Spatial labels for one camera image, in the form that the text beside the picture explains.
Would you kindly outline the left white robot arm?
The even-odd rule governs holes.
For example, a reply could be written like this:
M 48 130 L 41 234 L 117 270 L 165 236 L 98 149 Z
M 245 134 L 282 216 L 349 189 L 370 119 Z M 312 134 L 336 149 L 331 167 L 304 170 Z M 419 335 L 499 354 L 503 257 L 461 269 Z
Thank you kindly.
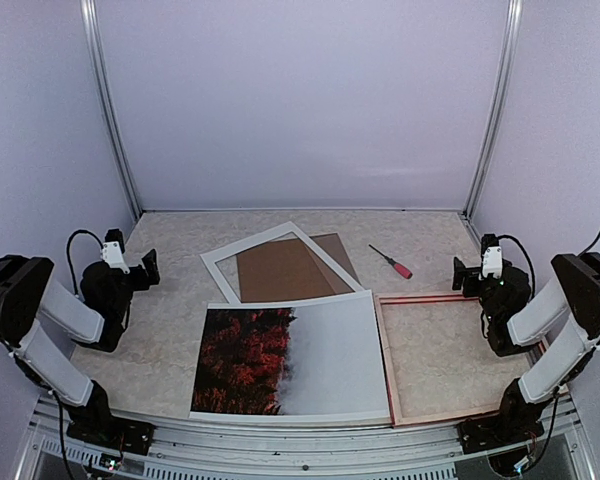
M 85 407 L 97 386 L 78 370 L 45 330 L 55 324 L 69 339 L 106 353 L 116 350 L 129 327 L 134 294 L 160 283 L 157 251 L 137 266 L 121 254 L 104 253 L 89 265 L 73 294 L 54 278 L 47 257 L 5 255 L 0 258 L 0 344 L 26 372 L 71 407 Z

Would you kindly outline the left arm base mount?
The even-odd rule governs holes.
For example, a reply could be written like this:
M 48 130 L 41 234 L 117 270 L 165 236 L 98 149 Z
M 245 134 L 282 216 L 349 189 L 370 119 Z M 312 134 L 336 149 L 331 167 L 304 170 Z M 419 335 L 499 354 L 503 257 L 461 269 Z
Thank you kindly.
M 66 401 L 61 404 L 69 414 L 67 434 L 70 438 L 122 453 L 143 456 L 149 453 L 155 426 L 113 415 L 108 395 L 97 382 L 92 382 L 85 405 L 74 406 Z

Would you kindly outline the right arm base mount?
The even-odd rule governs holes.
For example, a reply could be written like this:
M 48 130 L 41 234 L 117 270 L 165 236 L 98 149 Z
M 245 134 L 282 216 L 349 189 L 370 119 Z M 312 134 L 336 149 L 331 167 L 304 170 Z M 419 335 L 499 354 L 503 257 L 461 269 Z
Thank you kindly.
M 540 403 L 528 403 L 515 379 L 505 389 L 495 414 L 466 419 L 457 426 L 464 454 L 482 452 L 529 440 L 544 434 L 540 421 L 552 397 Z

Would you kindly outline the red handled screwdriver tool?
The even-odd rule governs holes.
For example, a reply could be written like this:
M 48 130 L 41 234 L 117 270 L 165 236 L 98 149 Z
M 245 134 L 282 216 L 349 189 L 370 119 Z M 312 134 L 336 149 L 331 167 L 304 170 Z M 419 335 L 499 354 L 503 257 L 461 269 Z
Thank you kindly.
M 369 244 L 369 247 L 374 252 L 378 253 L 400 276 L 402 276 L 403 278 L 405 278 L 407 280 L 409 280 L 413 277 L 412 271 L 409 270 L 407 267 L 405 267 L 403 264 L 397 262 L 392 257 L 385 255 L 383 252 L 381 252 L 379 249 L 377 249 L 373 245 Z

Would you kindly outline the landscape photo with white mat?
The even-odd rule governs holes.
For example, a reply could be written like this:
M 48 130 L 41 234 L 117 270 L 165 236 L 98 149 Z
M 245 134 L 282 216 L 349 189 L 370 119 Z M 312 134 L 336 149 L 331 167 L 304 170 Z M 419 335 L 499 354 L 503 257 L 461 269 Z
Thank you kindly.
M 209 304 L 189 416 L 296 425 L 388 422 L 371 292 Z

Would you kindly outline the red wooden picture frame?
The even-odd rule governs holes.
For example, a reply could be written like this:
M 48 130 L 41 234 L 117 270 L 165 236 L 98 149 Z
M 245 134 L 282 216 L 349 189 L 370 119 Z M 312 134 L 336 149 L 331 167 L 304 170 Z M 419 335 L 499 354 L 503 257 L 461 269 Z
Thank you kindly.
M 475 299 L 376 294 L 374 304 L 396 427 L 495 412 L 506 387 L 533 364 L 529 353 L 499 357 L 491 350 Z

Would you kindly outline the white photo mat board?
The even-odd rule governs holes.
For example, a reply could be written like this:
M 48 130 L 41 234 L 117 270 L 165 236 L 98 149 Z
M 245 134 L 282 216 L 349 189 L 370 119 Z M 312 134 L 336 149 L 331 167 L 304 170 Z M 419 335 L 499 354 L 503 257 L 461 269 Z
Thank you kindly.
M 231 287 L 230 283 L 225 278 L 224 274 L 219 270 L 217 264 L 229 257 L 246 251 L 250 248 L 261 244 L 274 241 L 286 235 L 293 234 L 300 240 L 310 251 L 312 251 L 336 276 L 338 276 L 353 292 L 362 292 L 364 287 L 354 279 L 341 265 L 339 265 L 324 249 L 322 249 L 315 241 L 313 241 L 304 231 L 296 224 L 289 221 L 273 228 L 267 229 L 261 233 L 257 233 L 236 242 L 230 243 L 218 249 L 203 253 L 200 255 L 207 271 L 215 281 L 219 290 L 229 304 L 241 304 L 236 292 Z

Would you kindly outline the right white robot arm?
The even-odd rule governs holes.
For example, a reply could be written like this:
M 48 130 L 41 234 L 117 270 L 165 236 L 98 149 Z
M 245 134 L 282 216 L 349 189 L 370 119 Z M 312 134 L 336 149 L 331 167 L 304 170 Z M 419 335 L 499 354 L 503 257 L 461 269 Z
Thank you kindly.
M 501 246 L 512 235 L 486 234 L 480 263 L 453 260 L 452 288 L 478 301 L 481 333 L 499 357 L 526 353 L 553 329 L 559 332 L 540 359 L 514 380 L 510 398 L 525 405 L 546 402 L 576 377 L 600 348 L 600 253 L 588 245 L 578 254 L 557 254 L 553 274 L 537 285 L 533 267 L 506 260 Z

